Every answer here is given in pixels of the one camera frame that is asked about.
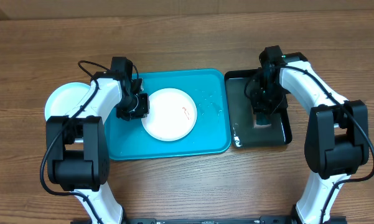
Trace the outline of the teal sponge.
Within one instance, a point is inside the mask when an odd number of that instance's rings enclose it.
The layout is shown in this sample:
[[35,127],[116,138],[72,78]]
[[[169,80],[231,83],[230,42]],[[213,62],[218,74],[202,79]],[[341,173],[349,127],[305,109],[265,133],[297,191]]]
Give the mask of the teal sponge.
[[271,125],[271,119],[268,118],[266,114],[256,113],[256,125],[257,126]]

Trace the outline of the pink plate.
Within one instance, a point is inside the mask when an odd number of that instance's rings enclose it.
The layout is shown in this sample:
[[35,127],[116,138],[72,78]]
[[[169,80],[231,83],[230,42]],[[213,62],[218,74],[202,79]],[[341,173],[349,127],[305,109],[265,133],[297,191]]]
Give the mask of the pink plate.
[[186,92],[163,88],[149,95],[149,114],[142,119],[145,131],[160,141],[177,141],[197,122],[197,107]]

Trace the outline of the light blue plate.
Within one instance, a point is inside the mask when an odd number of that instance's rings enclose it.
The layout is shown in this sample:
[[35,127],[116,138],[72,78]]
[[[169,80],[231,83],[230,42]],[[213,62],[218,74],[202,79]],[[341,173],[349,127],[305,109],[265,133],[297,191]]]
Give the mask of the light blue plate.
[[51,116],[65,115],[80,102],[89,89],[89,85],[80,82],[71,82],[58,87],[46,101],[45,120],[47,121]]

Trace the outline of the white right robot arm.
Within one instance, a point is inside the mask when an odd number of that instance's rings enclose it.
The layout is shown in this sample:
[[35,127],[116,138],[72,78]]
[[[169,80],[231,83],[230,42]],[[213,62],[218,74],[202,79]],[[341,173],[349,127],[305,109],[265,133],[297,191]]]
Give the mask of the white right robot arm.
[[349,101],[333,91],[300,52],[265,48],[252,76],[258,89],[244,89],[254,114],[270,117],[287,108],[293,95],[309,115],[304,156],[311,170],[293,223],[330,223],[330,210],[344,184],[374,176],[374,147],[368,136],[368,111],[361,100]]

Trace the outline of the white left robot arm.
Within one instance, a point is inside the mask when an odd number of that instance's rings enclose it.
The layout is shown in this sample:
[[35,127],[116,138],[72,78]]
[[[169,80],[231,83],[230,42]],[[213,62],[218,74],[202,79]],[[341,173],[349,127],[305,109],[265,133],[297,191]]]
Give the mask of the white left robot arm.
[[90,76],[90,89],[69,112],[46,120],[47,149],[40,165],[40,184],[51,195],[76,197],[90,223],[127,222],[108,184],[105,121],[112,110],[125,121],[149,113],[143,80],[126,57],[113,57],[110,67]]

